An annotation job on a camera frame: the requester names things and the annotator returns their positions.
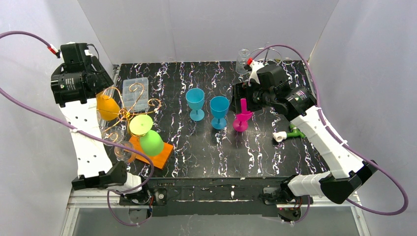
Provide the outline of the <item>upright blue wine glass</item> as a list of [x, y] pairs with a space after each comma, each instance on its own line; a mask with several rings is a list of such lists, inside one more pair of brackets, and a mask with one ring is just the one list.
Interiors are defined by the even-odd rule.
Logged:
[[201, 121], [205, 116], [205, 112], [202, 110], [205, 101], [204, 91], [200, 88], [190, 89], [186, 93], [186, 101], [191, 109], [190, 118], [193, 121]]

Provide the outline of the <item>clear wine glass front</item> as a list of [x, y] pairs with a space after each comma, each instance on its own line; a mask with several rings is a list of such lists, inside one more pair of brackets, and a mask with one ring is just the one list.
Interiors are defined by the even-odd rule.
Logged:
[[[119, 144], [128, 148], [134, 148], [133, 144], [129, 141], [121, 141]], [[131, 163], [135, 159], [135, 153], [120, 147], [114, 147], [114, 154], [118, 161], [125, 163]]]

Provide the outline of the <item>clear glass rear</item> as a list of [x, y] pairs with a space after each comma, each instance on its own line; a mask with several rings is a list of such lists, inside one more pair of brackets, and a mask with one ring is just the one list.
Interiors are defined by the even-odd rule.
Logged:
[[247, 74], [247, 70], [244, 68], [247, 65], [247, 61], [250, 56], [250, 51], [246, 48], [240, 49], [238, 51], [238, 56], [236, 60], [236, 68], [235, 71], [240, 75]]

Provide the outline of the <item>pink wine glass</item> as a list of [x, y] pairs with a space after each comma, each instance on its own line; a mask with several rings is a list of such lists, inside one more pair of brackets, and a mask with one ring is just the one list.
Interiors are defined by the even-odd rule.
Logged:
[[233, 128], [237, 132], [244, 132], [248, 129], [248, 120], [252, 118], [253, 112], [247, 110], [247, 102], [245, 98], [240, 100], [242, 111], [236, 115], [236, 119], [233, 122]]

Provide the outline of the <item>orange wine glass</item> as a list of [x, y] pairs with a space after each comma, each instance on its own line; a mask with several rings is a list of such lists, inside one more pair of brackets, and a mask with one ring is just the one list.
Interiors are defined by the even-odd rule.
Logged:
[[103, 120], [112, 121], [119, 116], [120, 106], [113, 98], [101, 92], [96, 96], [96, 100], [96, 108]]

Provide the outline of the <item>aluminium base frame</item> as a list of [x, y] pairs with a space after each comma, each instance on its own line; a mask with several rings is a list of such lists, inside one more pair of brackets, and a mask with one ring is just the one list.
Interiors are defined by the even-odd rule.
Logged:
[[[266, 205], [260, 189], [243, 186], [166, 186], [143, 205], [101, 190], [70, 194], [63, 236], [368, 236], [363, 212], [315, 197], [292, 205]], [[290, 224], [281, 216], [302, 216]]]

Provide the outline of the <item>blue wine glass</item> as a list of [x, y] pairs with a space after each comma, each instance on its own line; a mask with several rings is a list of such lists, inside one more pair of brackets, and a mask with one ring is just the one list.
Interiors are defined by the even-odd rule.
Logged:
[[205, 112], [202, 110], [205, 101], [204, 91], [200, 88], [190, 89], [186, 93], [186, 101], [191, 109], [190, 118], [193, 121], [201, 121], [205, 116]]
[[226, 115], [229, 110], [229, 100], [224, 96], [216, 96], [211, 99], [210, 111], [213, 115], [211, 125], [214, 129], [220, 130], [226, 127]]

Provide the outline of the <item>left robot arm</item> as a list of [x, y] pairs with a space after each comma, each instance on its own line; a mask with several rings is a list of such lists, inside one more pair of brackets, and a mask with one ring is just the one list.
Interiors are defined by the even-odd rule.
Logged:
[[113, 164], [104, 144], [97, 119], [96, 96], [113, 85], [88, 43], [60, 46], [64, 62], [51, 75], [55, 102], [69, 124], [78, 164], [74, 190], [108, 189], [124, 193], [142, 190], [142, 179], [127, 171], [122, 162]]

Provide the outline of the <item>green white pipe fitting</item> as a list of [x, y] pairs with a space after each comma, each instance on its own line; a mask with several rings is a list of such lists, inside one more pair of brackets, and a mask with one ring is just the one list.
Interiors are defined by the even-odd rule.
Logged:
[[290, 129], [290, 132], [280, 131], [280, 132], [273, 133], [272, 134], [273, 139], [279, 143], [287, 138], [296, 138], [296, 137], [305, 138], [306, 137], [306, 135], [302, 133], [300, 129], [298, 129], [292, 123], [290, 123], [289, 129]]

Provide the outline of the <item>clear plastic organizer box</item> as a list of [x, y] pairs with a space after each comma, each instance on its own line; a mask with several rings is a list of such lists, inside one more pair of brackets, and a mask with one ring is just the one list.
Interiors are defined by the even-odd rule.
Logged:
[[149, 80], [147, 77], [127, 79], [122, 83], [122, 102], [130, 112], [138, 113], [149, 109]]

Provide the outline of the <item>green wine glass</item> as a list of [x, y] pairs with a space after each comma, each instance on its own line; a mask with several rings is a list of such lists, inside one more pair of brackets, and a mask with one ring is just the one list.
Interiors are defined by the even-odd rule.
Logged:
[[147, 156], [157, 156], [164, 149], [159, 133], [152, 130], [153, 119], [149, 115], [137, 115], [129, 123], [130, 134], [137, 137], [140, 147]]

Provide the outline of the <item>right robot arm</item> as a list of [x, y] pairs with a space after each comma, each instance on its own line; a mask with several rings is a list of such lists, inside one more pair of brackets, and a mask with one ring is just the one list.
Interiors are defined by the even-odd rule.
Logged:
[[325, 196], [341, 204], [376, 172], [368, 161], [348, 151], [345, 142], [339, 143], [329, 134], [330, 124], [324, 124], [325, 117], [319, 115], [311, 90], [292, 86], [281, 66], [264, 66], [249, 59], [244, 68], [251, 75], [247, 82], [233, 85], [231, 111], [242, 112], [243, 98], [251, 112], [274, 108], [307, 137], [329, 167], [321, 174], [295, 175], [282, 181], [278, 192], [281, 198], [289, 201], [306, 195]]

